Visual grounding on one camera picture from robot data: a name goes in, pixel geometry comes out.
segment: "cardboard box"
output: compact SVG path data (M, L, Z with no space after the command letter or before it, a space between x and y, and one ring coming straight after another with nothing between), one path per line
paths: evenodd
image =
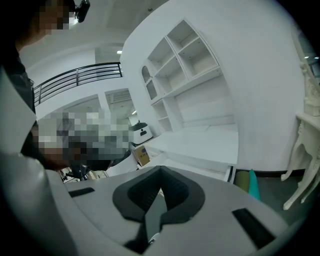
M141 166L150 162L148 153L144 146L139 146L134 150L134 156Z

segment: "teal object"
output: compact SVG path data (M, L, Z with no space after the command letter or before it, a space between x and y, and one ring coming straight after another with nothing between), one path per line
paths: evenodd
M248 194L260 200L258 181L257 181L257 177L254 170L249 171L249 177L250 177L250 182L249 182Z

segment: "black railing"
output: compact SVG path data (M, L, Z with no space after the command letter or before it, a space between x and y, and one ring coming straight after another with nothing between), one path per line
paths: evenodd
M99 63L69 70L35 86L34 105L71 88L110 78L122 78L120 62Z

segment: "blurred person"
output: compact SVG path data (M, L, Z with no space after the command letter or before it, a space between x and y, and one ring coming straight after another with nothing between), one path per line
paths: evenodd
M31 45L52 30L63 29L69 23L69 18L75 15L74 0L32 0L9 1L6 10L1 14L2 34L5 42L2 45L1 61L14 88L28 107L36 113L33 81L29 79L25 66L22 64L19 52L25 46ZM70 165L63 158L62 148L44 148L38 143L38 124L34 123L29 132L21 153L39 160L45 169L61 170Z

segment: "black baseboard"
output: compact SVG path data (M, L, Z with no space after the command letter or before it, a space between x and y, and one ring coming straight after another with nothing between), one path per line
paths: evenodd
M244 169L236 169L235 174L240 171L249 172L250 170ZM286 170L276 170L276 171L268 171L268 170L254 170L255 176L264 177L264 178L280 178L282 174L285 174ZM290 177L303 176L305 169L293 170Z

